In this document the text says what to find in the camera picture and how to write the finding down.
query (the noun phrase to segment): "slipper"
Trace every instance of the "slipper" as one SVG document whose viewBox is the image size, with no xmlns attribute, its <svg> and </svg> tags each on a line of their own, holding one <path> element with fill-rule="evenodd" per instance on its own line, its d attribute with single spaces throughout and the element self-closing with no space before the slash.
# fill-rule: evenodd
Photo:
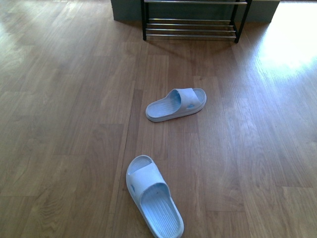
<svg viewBox="0 0 317 238">
<path fill-rule="evenodd" d="M 166 182 L 149 156 L 140 155 L 130 163 L 126 182 L 131 197 L 154 237 L 182 236 L 183 220 L 171 198 Z"/>
<path fill-rule="evenodd" d="M 173 89 L 165 98 L 149 104 L 145 113 L 154 122 L 179 118 L 199 112 L 206 100 L 201 88 Z"/>
</svg>

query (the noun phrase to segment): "wooden floor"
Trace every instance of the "wooden floor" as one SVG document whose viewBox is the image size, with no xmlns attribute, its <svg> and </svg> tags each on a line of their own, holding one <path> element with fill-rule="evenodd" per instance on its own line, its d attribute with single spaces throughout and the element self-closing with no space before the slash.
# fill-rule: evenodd
<svg viewBox="0 0 317 238">
<path fill-rule="evenodd" d="M 184 238 L 317 237 L 316 12 L 283 2 L 238 44 L 144 42 L 108 0 L 0 0 L 0 237 L 152 237 L 125 184 L 140 154 Z M 199 113 L 147 120 L 187 87 Z"/>
</svg>

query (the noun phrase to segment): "light blue slipper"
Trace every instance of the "light blue slipper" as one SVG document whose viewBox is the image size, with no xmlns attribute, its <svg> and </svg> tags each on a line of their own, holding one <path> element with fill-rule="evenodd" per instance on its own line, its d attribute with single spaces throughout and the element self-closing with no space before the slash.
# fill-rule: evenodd
<svg viewBox="0 0 317 238">
<path fill-rule="evenodd" d="M 173 89 L 165 98 L 149 104 L 145 113 L 154 122 L 179 118 L 199 112 L 206 100 L 201 88 Z"/>
<path fill-rule="evenodd" d="M 136 157 L 128 167 L 126 182 L 154 237 L 180 238 L 183 220 L 154 161 L 146 155 Z"/>
</svg>

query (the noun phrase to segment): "metal shoe rack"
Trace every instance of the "metal shoe rack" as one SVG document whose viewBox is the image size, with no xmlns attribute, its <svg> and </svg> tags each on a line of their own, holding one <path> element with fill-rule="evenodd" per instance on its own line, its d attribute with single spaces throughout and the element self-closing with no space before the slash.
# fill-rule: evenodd
<svg viewBox="0 0 317 238">
<path fill-rule="evenodd" d="M 195 20 L 195 19 L 162 19 L 149 18 L 151 3 L 186 3 L 186 4 L 223 4 L 234 5 L 229 20 Z M 239 42 L 242 29 L 252 0 L 141 0 L 143 40 L 147 37 L 172 37 L 190 39 L 234 39 Z M 245 10 L 237 28 L 235 17 L 238 6 L 244 5 Z"/>
</svg>

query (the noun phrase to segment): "laminate floor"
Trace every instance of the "laminate floor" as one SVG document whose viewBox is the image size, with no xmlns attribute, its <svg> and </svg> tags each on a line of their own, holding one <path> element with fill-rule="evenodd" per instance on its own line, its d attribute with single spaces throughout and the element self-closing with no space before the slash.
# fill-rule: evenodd
<svg viewBox="0 0 317 238">
<path fill-rule="evenodd" d="M 109 0 L 0 0 L 0 237 L 152 237 L 125 184 L 140 154 L 184 238 L 317 237 L 316 12 L 283 1 L 238 44 L 144 42 Z M 187 87 L 199 113 L 147 120 Z"/>
</svg>

